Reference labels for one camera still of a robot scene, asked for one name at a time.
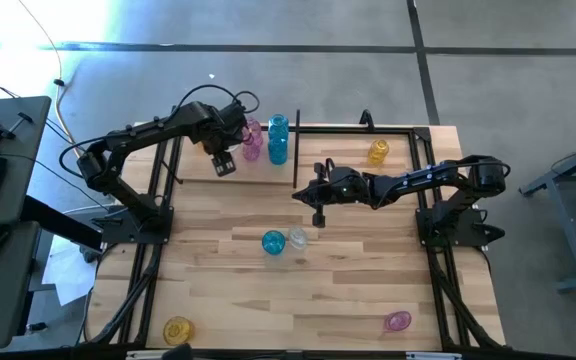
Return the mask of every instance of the black desk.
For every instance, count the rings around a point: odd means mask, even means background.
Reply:
[[[19,223],[0,250],[0,348],[8,345],[12,337],[22,330],[23,299],[30,281],[39,233],[38,223]]]
[[[0,224],[11,224],[14,229],[0,250],[0,348],[13,335],[23,334],[33,294],[28,291],[31,265],[41,228],[92,249],[101,248],[98,231],[26,195],[49,109],[46,96],[0,99],[4,128],[19,119],[19,112],[33,119],[32,124],[23,123],[15,130],[14,139],[0,142],[0,156],[7,159],[0,185]]]

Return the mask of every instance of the paper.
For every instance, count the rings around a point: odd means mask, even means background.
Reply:
[[[59,304],[64,306],[88,294],[95,284],[97,262],[84,261],[79,246],[54,235],[42,284],[55,284]]]

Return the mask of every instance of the wooden table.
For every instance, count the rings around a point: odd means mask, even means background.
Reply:
[[[455,127],[430,129],[437,162],[462,158]],[[390,144],[379,168],[366,162],[377,138]],[[138,192],[147,190],[153,157],[154,147],[126,162],[123,178]],[[412,170],[405,136],[302,134],[297,189],[315,178],[313,163],[327,157],[337,166],[377,174]],[[164,324],[184,316],[196,326],[193,348],[440,350],[428,261],[414,222],[416,196],[378,211],[359,204],[327,206],[327,227],[316,229],[313,209],[292,200],[293,192],[290,185],[232,182],[184,181],[175,187],[175,220],[164,247],[147,347],[167,347]],[[454,190],[442,192],[447,198]],[[308,233],[308,247],[299,251],[287,244],[280,256],[265,254],[261,236],[293,225]],[[93,336],[126,296],[134,251],[134,245],[116,247],[99,269],[88,312]],[[484,258],[473,249],[454,252],[464,302],[491,337],[504,343]],[[141,307],[140,300],[131,341]],[[410,327],[384,332],[385,315],[399,310],[412,314]],[[447,312],[457,341],[450,305]]]

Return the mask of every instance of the concrete floor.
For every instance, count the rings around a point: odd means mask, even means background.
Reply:
[[[18,4],[2,1],[0,84],[22,95],[54,96],[54,53],[21,46],[45,40]],[[576,48],[576,0],[416,3],[426,46]],[[26,4],[55,41],[414,45],[405,0]],[[262,120],[301,108],[304,122],[351,123],[369,108],[380,124],[428,124],[414,54],[62,51],[61,57],[70,85],[62,113],[77,139],[163,115],[188,89],[207,82],[259,94],[255,116]],[[507,232],[489,256],[508,344],[576,355],[576,292],[554,290],[555,281],[576,275],[563,231],[545,194],[527,200],[515,191],[576,149],[576,56],[433,55],[428,64],[440,123],[458,127],[464,154],[494,155],[513,167],[508,190],[480,205],[490,210],[488,222]],[[212,91],[196,98],[227,101]],[[47,131],[39,160],[61,172],[56,153],[62,148]],[[30,194],[59,210],[89,205],[41,168]],[[71,345],[82,305],[61,309],[53,292],[37,295],[31,320],[48,321],[50,329],[16,338],[9,349]]]

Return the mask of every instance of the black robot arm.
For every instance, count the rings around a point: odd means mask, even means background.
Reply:
[[[213,156],[217,175],[230,174],[236,168],[226,150],[243,141],[245,110],[238,100],[221,110],[195,101],[176,108],[168,117],[108,133],[88,147],[77,165],[88,187],[117,198],[128,208],[140,229],[156,227],[162,216],[154,199],[137,194],[120,177],[126,157],[135,150],[187,136],[193,143],[201,142],[205,152]]]
[[[462,167],[471,167],[467,177],[459,173]],[[317,179],[310,181],[307,188],[294,193],[292,197],[313,207],[316,210],[313,225],[325,227],[325,205],[363,203],[376,210],[396,202],[406,194],[440,186],[456,187],[459,190],[449,200],[439,201],[432,208],[431,224],[428,225],[432,229],[428,231],[435,233],[435,230],[442,231],[455,225],[460,214],[470,209],[480,198],[502,193],[506,188],[504,177],[507,173],[504,173],[504,168],[508,168],[508,165],[494,157],[472,155],[391,177],[360,174],[349,167],[335,167],[334,162],[327,159],[326,165],[315,164]],[[488,242],[501,231],[492,227],[487,230],[494,233]]]

